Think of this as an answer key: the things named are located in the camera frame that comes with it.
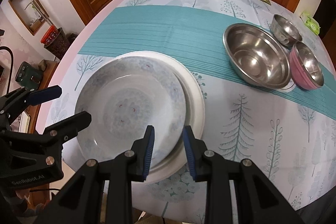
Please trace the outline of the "white floral ceramic plate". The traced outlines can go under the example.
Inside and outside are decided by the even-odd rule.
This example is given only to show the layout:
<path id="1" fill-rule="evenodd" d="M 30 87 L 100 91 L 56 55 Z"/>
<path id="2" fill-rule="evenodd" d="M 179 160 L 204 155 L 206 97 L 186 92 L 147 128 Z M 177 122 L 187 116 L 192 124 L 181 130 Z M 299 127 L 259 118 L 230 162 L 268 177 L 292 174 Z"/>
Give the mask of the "white floral ceramic plate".
<path id="1" fill-rule="evenodd" d="M 177 144 L 186 118 L 185 95 L 166 65 L 149 57 L 115 59 L 98 69 L 85 83 L 75 112 L 85 110 L 92 121 L 77 136 L 86 159 L 105 161 L 129 149 L 155 131 L 151 166 L 155 167 Z"/>

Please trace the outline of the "white paper plate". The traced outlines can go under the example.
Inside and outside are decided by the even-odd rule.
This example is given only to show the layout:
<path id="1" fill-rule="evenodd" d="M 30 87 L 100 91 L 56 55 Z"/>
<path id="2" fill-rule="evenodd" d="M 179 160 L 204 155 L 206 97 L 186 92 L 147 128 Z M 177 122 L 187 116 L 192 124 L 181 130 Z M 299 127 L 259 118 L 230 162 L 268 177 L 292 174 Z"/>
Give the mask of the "white paper plate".
<path id="1" fill-rule="evenodd" d="M 117 59 L 128 56 L 149 57 L 167 65 L 179 80 L 186 99 L 185 125 L 192 127 L 196 138 L 203 135 L 205 126 L 205 101 L 202 90 L 193 74 L 179 61 L 171 56 L 153 51 L 135 51 L 122 54 Z M 174 149 L 161 163 L 150 169 L 145 184 L 162 181 L 175 174 L 187 163 L 183 139 L 179 139 Z"/>

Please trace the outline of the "pink steel-lined bowl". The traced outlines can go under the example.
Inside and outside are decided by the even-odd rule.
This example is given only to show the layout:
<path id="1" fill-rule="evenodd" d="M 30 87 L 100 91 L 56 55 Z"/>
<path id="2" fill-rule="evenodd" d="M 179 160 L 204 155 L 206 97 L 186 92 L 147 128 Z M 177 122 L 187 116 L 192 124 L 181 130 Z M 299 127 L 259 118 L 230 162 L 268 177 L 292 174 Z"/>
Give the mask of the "pink steel-lined bowl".
<path id="1" fill-rule="evenodd" d="M 324 85 L 321 66 L 312 50 L 303 42 L 295 42 L 289 54 L 291 77 L 302 89 L 315 90 Z"/>

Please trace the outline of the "large steel bowl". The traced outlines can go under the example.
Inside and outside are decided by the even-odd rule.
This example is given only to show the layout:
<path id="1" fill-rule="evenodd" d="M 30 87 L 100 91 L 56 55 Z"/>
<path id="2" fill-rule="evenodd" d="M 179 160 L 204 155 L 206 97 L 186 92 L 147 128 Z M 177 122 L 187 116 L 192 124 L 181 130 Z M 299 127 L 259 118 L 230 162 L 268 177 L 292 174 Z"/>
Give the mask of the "large steel bowl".
<path id="1" fill-rule="evenodd" d="M 287 54 L 268 32 L 247 23 L 235 23 L 226 28 L 223 44 L 233 69 L 248 84 L 268 89 L 289 84 Z"/>

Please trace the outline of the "small steel bowl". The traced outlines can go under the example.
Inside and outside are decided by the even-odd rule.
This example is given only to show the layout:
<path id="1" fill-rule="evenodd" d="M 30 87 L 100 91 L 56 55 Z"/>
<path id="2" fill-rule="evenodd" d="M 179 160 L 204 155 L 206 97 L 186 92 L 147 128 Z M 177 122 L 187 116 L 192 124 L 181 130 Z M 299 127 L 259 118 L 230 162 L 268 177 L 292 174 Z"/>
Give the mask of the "small steel bowl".
<path id="1" fill-rule="evenodd" d="M 293 47 L 296 42 L 302 42 L 298 29 L 279 14 L 274 14 L 270 30 L 278 42 L 287 48 Z"/>

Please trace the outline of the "tree-print tablecloth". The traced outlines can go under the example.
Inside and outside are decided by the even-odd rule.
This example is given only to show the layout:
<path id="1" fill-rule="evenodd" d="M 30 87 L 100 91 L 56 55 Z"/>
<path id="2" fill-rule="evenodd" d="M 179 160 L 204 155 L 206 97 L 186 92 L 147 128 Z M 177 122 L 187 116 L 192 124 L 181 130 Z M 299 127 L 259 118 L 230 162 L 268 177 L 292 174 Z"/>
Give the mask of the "tree-print tablecloth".
<path id="1" fill-rule="evenodd" d="M 233 23 L 269 29 L 288 16 L 317 55 L 325 84 L 315 91 L 254 88 L 234 72 L 222 35 Z M 322 41 L 288 10 L 258 0 L 113 0 L 86 25 L 52 79 L 62 96 L 41 107 L 37 131 L 74 114 L 90 76 L 115 57 L 159 52 L 183 64 L 202 93 L 195 115 L 207 147 L 226 159 L 249 157 L 300 212 L 316 223 L 335 207 L 335 69 Z"/>

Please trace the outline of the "green wet wipes pack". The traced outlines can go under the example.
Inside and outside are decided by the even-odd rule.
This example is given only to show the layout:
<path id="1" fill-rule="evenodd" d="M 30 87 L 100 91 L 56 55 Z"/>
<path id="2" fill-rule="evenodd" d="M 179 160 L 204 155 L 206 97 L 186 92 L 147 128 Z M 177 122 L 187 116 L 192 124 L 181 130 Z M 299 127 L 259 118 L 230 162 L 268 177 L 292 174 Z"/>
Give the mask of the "green wet wipes pack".
<path id="1" fill-rule="evenodd" d="M 302 12 L 300 15 L 300 19 L 303 21 L 304 25 L 309 28 L 315 35 L 319 35 L 319 23 L 308 12 Z"/>

